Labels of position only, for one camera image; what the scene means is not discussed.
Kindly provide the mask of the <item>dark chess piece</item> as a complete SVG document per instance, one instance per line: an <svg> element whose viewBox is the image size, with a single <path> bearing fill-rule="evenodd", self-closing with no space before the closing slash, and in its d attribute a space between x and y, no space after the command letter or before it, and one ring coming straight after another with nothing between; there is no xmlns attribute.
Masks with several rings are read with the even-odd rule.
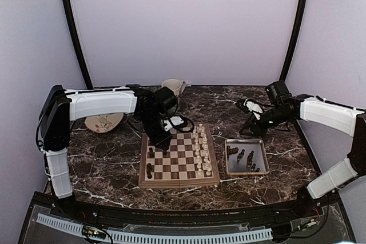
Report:
<svg viewBox="0 0 366 244"><path fill-rule="evenodd" d="M153 166L151 163L148 163L146 165L146 172L149 173L149 172L152 172L153 171Z"/></svg>
<svg viewBox="0 0 366 244"><path fill-rule="evenodd" d="M149 148L149 154L148 154L149 158L154 158L155 157L155 151L152 147Z"/></svg>

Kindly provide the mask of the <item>metal tray with wooden rim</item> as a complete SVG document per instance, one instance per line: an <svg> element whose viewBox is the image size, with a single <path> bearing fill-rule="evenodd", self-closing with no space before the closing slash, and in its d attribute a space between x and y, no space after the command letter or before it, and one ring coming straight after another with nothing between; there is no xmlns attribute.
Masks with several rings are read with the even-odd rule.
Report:
<svg viewBox="0 0 366 244"><path fill-rule="evenodd" d="M262 139L227 139L225 158L228 175L267 175L270 172Z"/></svg>

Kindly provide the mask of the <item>dark chess piece corner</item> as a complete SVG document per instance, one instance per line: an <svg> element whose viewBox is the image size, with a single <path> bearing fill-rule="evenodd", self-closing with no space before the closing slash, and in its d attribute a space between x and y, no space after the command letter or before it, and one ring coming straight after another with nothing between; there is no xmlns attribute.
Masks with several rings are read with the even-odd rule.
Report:
<svg viewBox="0 0 366 244"><path fill-rule="evenodd" d="M152 172L151 171L147 171L146 174L147 174L147 178L148 179L151 179L152 178Z"/></svg>

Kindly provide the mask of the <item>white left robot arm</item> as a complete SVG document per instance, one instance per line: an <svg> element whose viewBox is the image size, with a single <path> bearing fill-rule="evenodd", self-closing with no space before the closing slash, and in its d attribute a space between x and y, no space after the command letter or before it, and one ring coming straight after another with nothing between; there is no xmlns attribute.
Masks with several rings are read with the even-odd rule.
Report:
<svg viewBox="0 0 366 244"><path fill-rule="evenodd" d="M67 218L75 219L81 207L74 202L67 160L70 124L81 118L106 114L132 114L140 121L153 146L167 150L172 135L170 130L184 124L175 115L177 98L167 87L152 92L140 85L109 89L66 90L61 85L51 88L39 116L36 143L46 158L46 171L58 209Z"/></svg>

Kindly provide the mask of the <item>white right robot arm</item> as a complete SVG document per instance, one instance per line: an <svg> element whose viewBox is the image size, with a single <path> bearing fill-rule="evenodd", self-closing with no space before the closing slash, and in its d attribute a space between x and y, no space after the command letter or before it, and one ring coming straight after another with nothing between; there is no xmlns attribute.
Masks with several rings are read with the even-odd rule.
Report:
<svg viewBox="0 0 366 244"><path fill-rule="evenodd" d="M330 101L318 95L292 95L284 81L265 88L269 103L252 98L235 105L249 114L240 134L264 137L270 128L298 123L307 134L321 175L297 191L292 213L305 217L317 202L365 176L365 109Z"/></svg>

